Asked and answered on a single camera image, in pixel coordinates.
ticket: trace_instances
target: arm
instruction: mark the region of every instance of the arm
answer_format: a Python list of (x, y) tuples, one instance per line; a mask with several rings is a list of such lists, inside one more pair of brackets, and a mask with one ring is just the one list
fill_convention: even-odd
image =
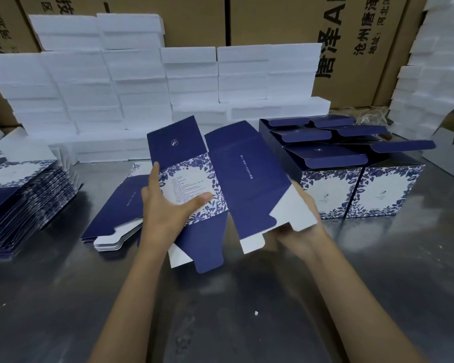
[(350, 361), (425, 362), (326, 233), (314, 200), (301, 186), (294, 185), (317, 217), (318, 224), (302, 232), (294, 232), (289, 225), (273, 232), (308, 266)]
[(151, 170), (143, 198), (143, 229), (138, 254), (124, 282), (89, 363), (145, 362), (160, 268), (188, 217), (212, 199), (204, 193), (175, 205), (163, 197), (158, 183), (159, 164)]

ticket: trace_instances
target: stainless steel table top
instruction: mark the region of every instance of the stainless steel table top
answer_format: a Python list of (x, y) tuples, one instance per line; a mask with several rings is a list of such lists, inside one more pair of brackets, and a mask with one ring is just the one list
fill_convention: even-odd
[[(79, 237), (131, 165), (78, 164), (78, 196), (15, 260), (0, 263), (0, 363), (88, 358), (137, 248), (100, 254)], [(454, 362), (454, 178), (428, 164), (397, 216), (326, 226), (412, 342), (430, 361)], [(243, 255), (231, 222), (224, 258), (206, 274), (166, 260), (151, 361), (347, 361), (299, 260), (272, 239)]]

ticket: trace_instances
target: forearm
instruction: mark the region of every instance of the forearm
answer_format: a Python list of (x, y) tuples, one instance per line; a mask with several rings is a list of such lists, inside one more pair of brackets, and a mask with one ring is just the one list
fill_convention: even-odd
[(376, 301), (329, 236), (312, 242), (303, 260), (353, 363), (423, 362), (424, 359)]
[(161, 251), (140, 248), (89, 363), (145, 362), (155, 291), (164, 256)]

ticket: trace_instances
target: left hand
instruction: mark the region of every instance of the left hand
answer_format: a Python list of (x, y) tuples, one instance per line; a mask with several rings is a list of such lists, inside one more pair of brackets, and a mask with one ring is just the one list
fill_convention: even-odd
[(141, 189), (143, 230), (140, 250), (149, 248), (166, 253), (177, 239), (190, 215), (212, 200), (212, 194), (205, 192), (184, 204), (173, 204), (162, 194), (158, 182), (159, 170), (160, 165), (155, 162), (150, 173), (148, 187)]

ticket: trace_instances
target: blue and white floral panel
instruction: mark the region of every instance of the blue and white floral panel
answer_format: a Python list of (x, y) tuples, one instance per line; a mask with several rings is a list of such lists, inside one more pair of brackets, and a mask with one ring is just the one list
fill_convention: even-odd
[(0, 164), (0, 188), (22, 187), (55, 160), (4, 162)]
[(397, 214), (424, 167), (365, 168), (347, 218)]
[(192, 214), (186, 225), (209, 219), (229, 210), (208, 153), (162, 171), (160, 187), (163, 195), (175, 204), (183, 204), (203, 192), (212, 193), (213, 199)]
[(361, 168), (304, 171), (301, 186), (315, 200), (321, 219), (342, 218), (361, 173)]

